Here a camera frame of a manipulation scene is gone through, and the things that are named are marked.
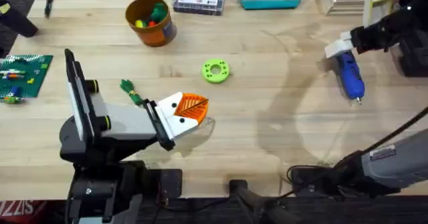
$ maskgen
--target wooden tabletop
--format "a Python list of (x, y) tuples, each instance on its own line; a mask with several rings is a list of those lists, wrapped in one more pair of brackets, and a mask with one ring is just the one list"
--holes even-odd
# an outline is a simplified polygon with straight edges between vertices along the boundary
[[(130, 159), (150, 168), (184, 172), (184, 197), (227, 195), (229, 179), (247, 179), (261, 195), (290, 190), (279, 175), (293, 164), (334, 164), (393, 131), (428, 103), (428, 79), (402, 77), (389, 53), (357, 56), (366, 96), (348, 101), (324, 47), (362, 16), (326, 17), (314, 0), (297, 9), (245, 11), (226, 0), (222, 16), (172, 12), (176, 38), (146, 47), (127, 25), (133, 0), (35, 0), (29, 18), (39, 27), (18, 36), (11, 54), (52, 54), (39, 96), (18, 106), (0, 105), (0, 200), (65, 199), (73, 175), (60, 158), (60, 128), (71, 115), (64, 61), (70, 48), (87, 78), (97, 79), (107, 102), (132, 105), (120, 89), (130, 79), (143, 98), (175, 92), (209, 98), (208, 122), (177, 140), (173, 151), (158, 144)], [(231, 68), (219, 85), (201, 77), (202, 64), (223, 58)], [(428, 119), (403, 136), (422, 130)], [(427, 185), (404, 194), (426, 194)]]

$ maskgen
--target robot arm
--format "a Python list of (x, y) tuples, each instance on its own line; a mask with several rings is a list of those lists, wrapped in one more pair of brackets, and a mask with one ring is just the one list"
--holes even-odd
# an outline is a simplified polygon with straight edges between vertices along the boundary
[(331, 58), (356, 48), (358, 53), (384, 49), (399, 42), (401, 36), (415, 29), (428, 30), (428, 0), (400, 0), (402, 8), (366, 28), (342, 33), (340, 39), (325, 48)]

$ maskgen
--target floor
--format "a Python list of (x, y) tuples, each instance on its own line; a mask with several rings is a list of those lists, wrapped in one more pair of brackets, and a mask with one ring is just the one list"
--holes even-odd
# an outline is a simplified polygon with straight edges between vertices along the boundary
[[(27, 13), (33, 0), (8, 0), (22, 13)], [(0, 25), (0, 47), (6, 54), (16, 34)], [(210, 203), (212, 200), (192, 200), (194, 205), (200, 206)], [(303, 218), (303, 223), (329, 223), (329, 224), (360, 224), (360, 223), (428, 223), (428, 198), (427, 197), (383, 197), (376, 200), (355, 199), (345, 202), (335, 202), (329, 199), (305, 199), (290, 198), (286, 200), (288, 209), (295, 215)], [(188, 200), (173, 201), (170, 208), (186, 208)], [(49, 211), (45, 215), (44, 223), (63, 223), (64, 202), (49, 202)], [(141, 209), (137, 223), (152, 223), (156, 207), (151, 203), (145, 203)], [(161, 211), (157, 222), (162, 223), (248, 223), (245, 215), (236, 201), (200, 211), (198, 213), (170, 213)]]

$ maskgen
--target cable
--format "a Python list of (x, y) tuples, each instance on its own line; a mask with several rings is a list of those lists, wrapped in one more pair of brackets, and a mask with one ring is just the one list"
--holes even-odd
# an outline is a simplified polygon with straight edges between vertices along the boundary
[(162, 211), (162, 209), (163, 209), (163, 208), (162, 208), (161, 206), (159, 206), (159, 207), (158, 207), (158, 209), (157, 209), (157, 211), (156, 211), (156, 214), (154, 214), (152, 224), (155, 224), (155, 223), (156, 223), (156, 220), (158, 219), (159, 213), (160, 213), (160, 211)]
[(213, 206), (216, 206), (216, 205), (219, 205), (219, 204), (226, 203), (226, 202), (229, 201), (229, 199), (230, 198), (228, 197), (226, 199), (221, 199), (219, 201), (213, 201), (212, 203), (203, 205), (202, 207), (198, 207), (196, 209), (169, 209), (169, 208), (166, 208), (166, 207), (163, 207), (163, 208), (164, 208), (165, 211), (169, 211), (169, 212), (172, 212), (172, 213), (188, 213), (188, 212), (195, 213), (197, 211), (205, 210), (205, 209), (207, 209), (209, 207), (213, 207)]
[(318, 165), (312, 165), (312, 164), (297, 164), (297, 165), (291, 166), (287, 170), (287, 174), (286, 174), (287, 179), (284, 179), (283, 177), (281, 177), (283, 179), (283, 181), (285, 181), (291, 185), (293, 185), (294, 183), (293, 183), (292, 178), (290, 177), (290, 172), (294, 168), (325, 169), (325, 166), (318, 166)]
[(336, 166), (334, 166), (331, 169), (328, 169), (327, 171), (324, 171), (323, 173), (315, 176), (313, 179), (306, 181), (304, 184), (297, 186), (294, 190), (291, 190), (289, 192), (287, 192), (284, 195), (281, 195), (279, 197), (274, 197), (270, 200), (267, 201), (281, 201), (281, 199), (286, 198), (288, 196), (290, 196), (293, 193), (299, 192), (302, 189), (306, 188), (308, 185), (326, 177), (327, 175), (329, 175), (330, 173), (334, 172), (336, 169), (339, 169), (340, 167), (345, 166), (346, 164), (348, 164), (350, 161), (352, 161), (354, 158), (360, 158), (362, 155), (369, 153), (370, 151), (378, 148), (379, 146), (381, 146), (382, 144), (390, 141), (392, 138), (396, 137), (397, 135), (401, 134), (404, 130), (408, 129), (410, 126), (414, 125), (416, 122), (420, 121), (420, 119), (422, 119), (424, 116), (426, 116), (428, 114), (428, 107), (425, 107), (425, 109), (423, 109), (422, 111), (420, 111), (420, 113), (418, 113), (416, 116), (414, 116), (412, 119), (410, 119), (409, 121), (407, 121), (406, 123), (404, 123), (402, 126), (400, 126), (398, 129), (396, 129), (394, 132), (390, 133), (389, 135), (387, 135), (386, 137), (382, 138), (380, 141), (372, 144), (370, 147), (368, 147), (367, 149), (365, 149), (364, 151), (362, 151), (360, 154), (350, 158), (347, 161), (344, 162), (340, 162), (338, 163)]

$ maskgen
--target green gear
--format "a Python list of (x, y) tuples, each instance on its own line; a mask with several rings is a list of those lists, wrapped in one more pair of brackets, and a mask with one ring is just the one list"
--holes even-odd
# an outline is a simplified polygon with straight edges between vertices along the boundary
[[(219, 73), (214, 74), (214, 69), (218, 69)], [(229, 65), (222, 59), (210, 59), (202, 66), (202, 76), (212, 84), (224, 82), (229, 77), (229, 74)]]

